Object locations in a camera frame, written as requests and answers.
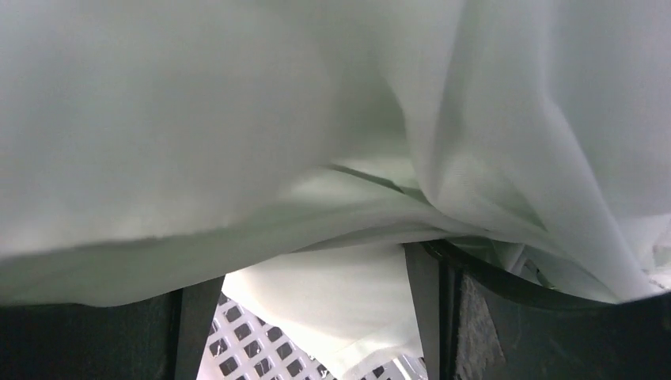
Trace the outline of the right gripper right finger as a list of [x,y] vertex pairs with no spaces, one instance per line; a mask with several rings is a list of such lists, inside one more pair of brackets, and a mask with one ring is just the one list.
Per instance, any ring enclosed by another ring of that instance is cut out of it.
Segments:
[[667,379],[670,296],[608,304],[521,279],[447,241],[404,246],[431,379]]

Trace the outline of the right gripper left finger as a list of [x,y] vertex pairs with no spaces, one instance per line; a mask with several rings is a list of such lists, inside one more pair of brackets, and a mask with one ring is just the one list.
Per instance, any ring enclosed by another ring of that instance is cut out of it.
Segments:
[[222,283],[114,307],[3,306],[1,377],[195,379]]

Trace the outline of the light green bra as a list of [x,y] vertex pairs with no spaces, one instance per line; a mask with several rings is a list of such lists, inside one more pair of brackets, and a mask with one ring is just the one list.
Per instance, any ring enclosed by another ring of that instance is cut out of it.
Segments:
[[669,220],[667,1],[1,4],[6,305],[462,237],[629,301]]

